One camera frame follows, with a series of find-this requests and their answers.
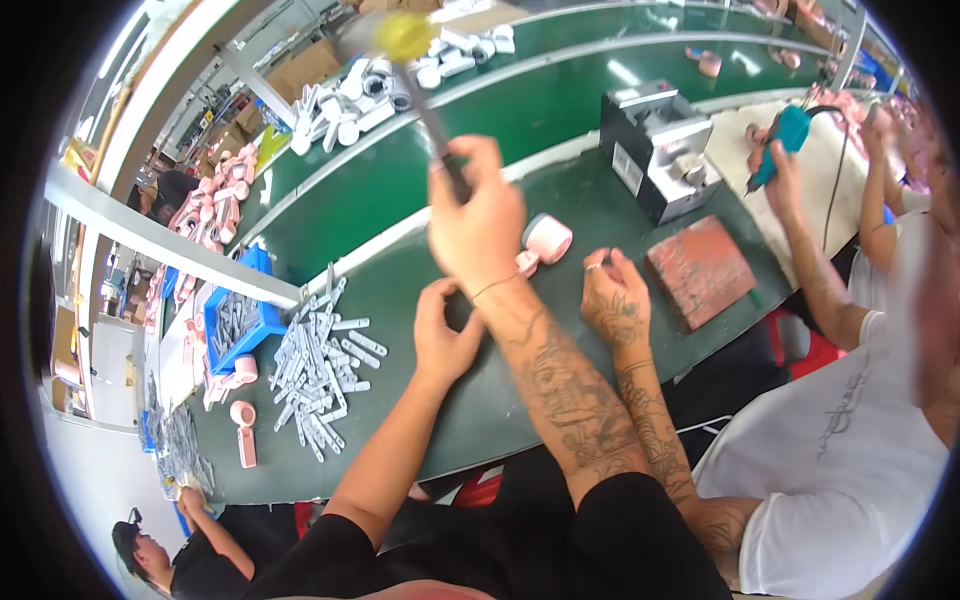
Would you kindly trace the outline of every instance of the black handle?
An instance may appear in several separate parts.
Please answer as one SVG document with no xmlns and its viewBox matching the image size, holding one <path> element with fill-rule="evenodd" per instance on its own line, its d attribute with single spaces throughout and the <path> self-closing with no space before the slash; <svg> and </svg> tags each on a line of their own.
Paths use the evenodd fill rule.
<svg viewBox="0 0 960 600">
<path fill-rule="evenodd" d="M 444 168 L 453 181 L 453 195 L 460 204 L 466 204 L 473 195 L 473 188 L 464 179 L 464 174 L 460 170 L 460 159 L 452 153 L 446 153 L 443 158 Z"/>
</svg>

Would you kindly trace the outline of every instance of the white work surface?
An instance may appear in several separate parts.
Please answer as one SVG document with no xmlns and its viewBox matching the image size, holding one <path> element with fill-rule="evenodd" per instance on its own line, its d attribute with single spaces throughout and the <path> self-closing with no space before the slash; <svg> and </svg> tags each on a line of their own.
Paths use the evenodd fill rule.
<svg viewBox="0 0 960 600">
<path fill-rule="evenodd" d="M 761 128 L 769 127 L 777 113 L 785 106 L 785 102 L 776 101 L 724 110 L 712 115 L 713 134 L 707 144 L 707 156 L 754 217 L 757 228 L 780 262 L 784 274 L 793 288 L 797 289 L 790 247 L 780 221 L 767 203 L 766 193 L 760 188 L 753 194 L 747 194 L 747 179 L 750 177 L 747 156 L 751 151 L 750 144 L 744 137 L 747 125 L 756 123 Z M 800 161 L 801 203 L 813 231 L 814 242 L 821 248 L 824 242 L 824 222 L 827 219 L 830 193 L 836 180 L 843 137 L 843 131 L 829 114 L 820 114 L 810 122 L 809 136 L 797 153 Z M 840 252 L 857 231 L 867 167 L 866 158 L 848 142 L 840 183 L 830 213 L 827 256 Z"/>
<path fill-rule="evenodd" d="M 186 337 L 184 322 L 204 310 L 204 302 L 215 288 L 216 286 L 212 283 L 205 283 L 199 290 L 194 290 L 190 298 L 180 307 L 180 312 L 177 313 L 167 334 L 160 341 L 156 392 L 165 415 L 169 415 L 183 404 L 204 382 L 204 354 L 199 348 L 194 347 L 192 360 L 189 360 L 189 352 L 184 351 L 183 342 Z"/>
</svg>

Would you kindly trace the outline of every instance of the person in white shirt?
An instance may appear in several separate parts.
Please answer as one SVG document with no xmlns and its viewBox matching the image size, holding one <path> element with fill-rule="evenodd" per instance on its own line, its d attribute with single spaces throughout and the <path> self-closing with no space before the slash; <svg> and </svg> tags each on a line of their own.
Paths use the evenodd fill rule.
<svg viewBox="0 0 960 600">
<path fill-rule="evenodd" d="M 799 208 L 795 157 L 779 142 L 772 151 L 779 173 L 767 198 L 813 316 L 846 356 L 756 398 L 691 473 L 644 343 L 649 294 L 622 252 L 587 258 L 581 310 L 612 347 L 651 474 L 731 589 L 842 598 L 909 544 L 947 462 L 960 418 L 960 395 L 948 391 L 960 291 L 946 236 L 919 217 L 895 270 L 910 294 L 892 301 L 910 301 L 894 302 L 889 318 L 852 304 Z"/>
<path fill-rule="evenodd" d="M 885 131 L 875 126 L 874 121 L 868 118 L 861 128 L 870 169 L 860 206 L 860 250 L 853 258 L 847 286 L 855 303 L 883 311 L 886 309 L 886 275 L 903 224 L 914 215 L 929 212 L 947 234 L 957 233 L 960 227 L 950 208 L 947 153 L 938 141 L 933 121 L 924 116 L 918 126 L 929 140 L 924 153 L 927 164 L 923 165 L 929 194 L 904 189 L 894 180 L 883 143 Z M 893 223 L 884 223 L 884 204 L 897 216 Z"/>
</svg>

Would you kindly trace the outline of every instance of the pile of pink fans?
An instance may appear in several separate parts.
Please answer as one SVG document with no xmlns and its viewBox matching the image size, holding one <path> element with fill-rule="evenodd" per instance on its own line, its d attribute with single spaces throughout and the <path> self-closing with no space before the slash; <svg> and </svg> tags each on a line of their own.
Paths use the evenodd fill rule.
<svg viewBox="0 0 960 600">
<path fill-rule="evenodd" d="M 170 219 L 168 228 L 216 253 L 224 252 L 224 245 L 233 241 L 240 221 L 240 202 L 250 196 L 250 186 L 256 171 L 257 149 L 244 146 L 237 156 L 229 151 L 220 155 L 212 178 L 204 177 L 200 185 L 187 195 L 186 202 Z M 166 267 L 157 269 L 150 279 L 147 292 L 147 311 L 144 327 L 149 333 L 156 328 L 156 313 L 162 298 L 160 288 Z M 174 286 L 177 303 L 190 297 L 197 278 L 181 272 Z"/>
</svg>

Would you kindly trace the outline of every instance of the red square slab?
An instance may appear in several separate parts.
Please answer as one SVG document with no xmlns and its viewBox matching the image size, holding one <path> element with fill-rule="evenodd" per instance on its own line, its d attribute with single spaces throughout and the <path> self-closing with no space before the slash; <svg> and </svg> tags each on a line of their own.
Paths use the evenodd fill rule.
<svg viewBox="0 0 960 600">
<path fill-rule="evenodd" d="M 713 215 L 651 248 L 644 264 L 687 332 L 756 287 L 750 265 Z"/>
</svg>

